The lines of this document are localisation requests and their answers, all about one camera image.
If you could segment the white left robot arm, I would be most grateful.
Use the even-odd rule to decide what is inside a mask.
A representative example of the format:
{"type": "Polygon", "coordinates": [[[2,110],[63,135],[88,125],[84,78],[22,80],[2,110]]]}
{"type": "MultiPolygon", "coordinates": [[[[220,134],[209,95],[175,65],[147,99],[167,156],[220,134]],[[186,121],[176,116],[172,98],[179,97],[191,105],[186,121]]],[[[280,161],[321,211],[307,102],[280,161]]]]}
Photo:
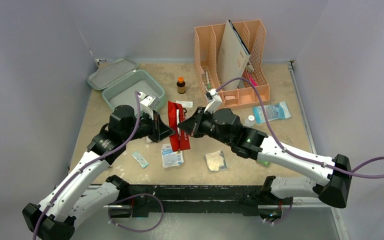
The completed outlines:
{"type": "Polygon", "coordinates": [[[174,133],[154,110],[141,113],[130,105],[116,107],[109,122],[102,126],[61,184],[40,203],[29,203],[22,210],[33,238],[69,240],[75,229],[99,208],[112,203],[133,203],[134,198],[149,196],[145,192],[132,194],[131,185],[116,175],[93,192],[85,191],[126,150],[129,141],[148,137],[158,143],[174,133]]]}

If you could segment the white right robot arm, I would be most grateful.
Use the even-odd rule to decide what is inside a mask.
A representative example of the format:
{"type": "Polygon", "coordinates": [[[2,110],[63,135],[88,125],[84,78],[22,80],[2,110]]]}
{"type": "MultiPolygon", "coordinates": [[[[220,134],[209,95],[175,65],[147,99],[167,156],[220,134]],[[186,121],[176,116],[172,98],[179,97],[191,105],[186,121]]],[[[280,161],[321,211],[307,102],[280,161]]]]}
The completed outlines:
{"type": "Polygon", "coordinates": [[[351,165],[342,154],[321,156],[287,144],[281,148],[267,133],[244,126],[229,108],[207,113],[199,107],[177,126],[190,137],[215,139],[241,158],[267,161],[301,174],[292,178],[267,177],[260,196],[268,204],[290,197],[312,197],[334,208],[347,206],[352,178],[344,171],[349,171],[351,165]]]}

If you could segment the small white bottle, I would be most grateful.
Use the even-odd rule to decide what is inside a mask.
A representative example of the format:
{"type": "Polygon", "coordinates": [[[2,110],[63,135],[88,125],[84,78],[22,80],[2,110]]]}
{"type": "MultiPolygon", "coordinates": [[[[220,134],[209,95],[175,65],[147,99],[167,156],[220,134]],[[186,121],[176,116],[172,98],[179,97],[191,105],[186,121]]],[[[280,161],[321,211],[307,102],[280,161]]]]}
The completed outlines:
{"type": "Polygon", "coordinates": [[[243,125],[245,127],[251,128],[251,127],[253,127],[255,125],[255,122],[256,122],[255,116],[254,115],[249,115],[247,117],[247,119],[244,121],[243,125]]]}

